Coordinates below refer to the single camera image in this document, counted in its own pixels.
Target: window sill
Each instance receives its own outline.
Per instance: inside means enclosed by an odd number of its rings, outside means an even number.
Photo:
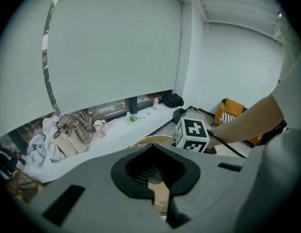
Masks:
[[[168,108],[163,103],[158,105],[157,110],[154,110],[152,107],[143,109],[135,116],[145,118],[138,119],[131,125],[126,124],[125,117],[121,117],[107,130],[106,137],[99,138],[94,133],[88,152],[63,159],[58,163],[45,160],[42,169],[25,165],[23,172],[42,183],[56,180],[87,160],[130,147],[171,120],[174,111],[177,109]]]

